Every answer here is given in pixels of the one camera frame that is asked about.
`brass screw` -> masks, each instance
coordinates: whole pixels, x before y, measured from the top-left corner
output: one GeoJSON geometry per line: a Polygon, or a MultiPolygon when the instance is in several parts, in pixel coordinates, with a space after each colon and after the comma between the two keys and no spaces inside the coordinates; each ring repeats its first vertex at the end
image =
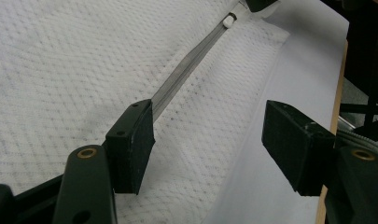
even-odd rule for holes
{"type": "Polygon", "coordinates": [[[372,153],[370,153],[369,151],[355,149],[352,151],[352,155],[363,161],[375,161],[374,155],[372,155],[372,153]]]}
{"type": "Polygon", "coordinates": [[[78,152],[77,156],[81,159],[89,159],[96,154],[96,149],[95,148],[84,148],[81,151],[78,152]]]}

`white textured cloth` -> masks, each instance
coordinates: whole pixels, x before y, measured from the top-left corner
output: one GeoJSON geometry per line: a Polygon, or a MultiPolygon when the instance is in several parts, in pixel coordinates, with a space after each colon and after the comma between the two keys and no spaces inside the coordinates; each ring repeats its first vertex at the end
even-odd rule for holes
{"type": "MultiPolygon", "coordinates": [[[[236,2],[0,2],[0,183],[22,192],[101,144],[236,2]]],[[[286,38],[250,16],[218,40],[155,123],[140,194],[116,197],[119,220],[204,219],[286,38]]]]}

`quilted white fabric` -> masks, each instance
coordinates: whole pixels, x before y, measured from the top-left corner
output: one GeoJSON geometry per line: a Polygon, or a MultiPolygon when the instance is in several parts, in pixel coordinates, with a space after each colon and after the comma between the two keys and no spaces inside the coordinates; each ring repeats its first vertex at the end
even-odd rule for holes
{"type": "MultiPolygon", "coordinates": [[[[236,2],[0,1],[0,183],[22,192],[101,144],[236,2]]],[[[121,222],[203,220],[286,38],[250,16],[218,40],[155,123],[140,194],[116,198],[121,222]]]]}

